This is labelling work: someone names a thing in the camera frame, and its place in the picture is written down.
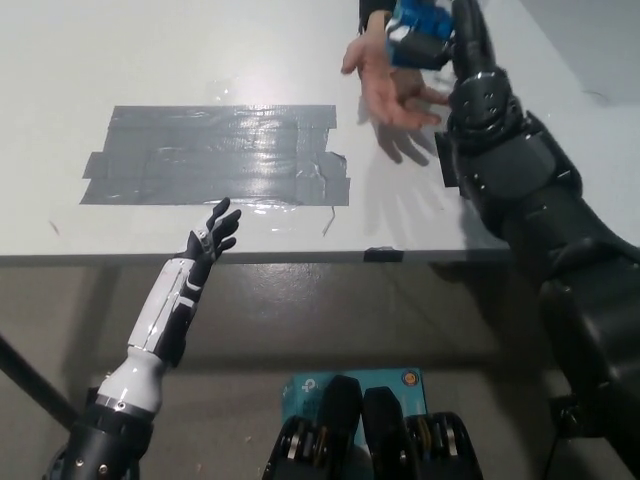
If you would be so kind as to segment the person's bare hand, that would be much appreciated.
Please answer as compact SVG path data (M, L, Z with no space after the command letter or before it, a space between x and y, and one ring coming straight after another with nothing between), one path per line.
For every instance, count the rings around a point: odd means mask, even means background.
M407 130L441 123L432 106L446 106L448 96L426 84L422 72L391 64L386 49L386 10L372 12L366 28L347 47L341 73L356 72L372 121Z

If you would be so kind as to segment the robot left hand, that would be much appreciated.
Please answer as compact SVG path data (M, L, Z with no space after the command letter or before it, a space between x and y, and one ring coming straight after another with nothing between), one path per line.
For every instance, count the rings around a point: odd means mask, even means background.
M228 198L215 205L189 232L185 249L165 262L129 337L131 349L178 366L212 266L236 244L241 211L229 212L230 205Z

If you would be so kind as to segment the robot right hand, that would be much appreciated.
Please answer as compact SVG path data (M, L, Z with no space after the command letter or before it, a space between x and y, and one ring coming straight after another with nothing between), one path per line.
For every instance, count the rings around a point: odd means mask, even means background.
M396 67L440 71L451 64L460 84L480 78L509 82L476 1L453 1L449 7L399 1L386 23L386 46Z

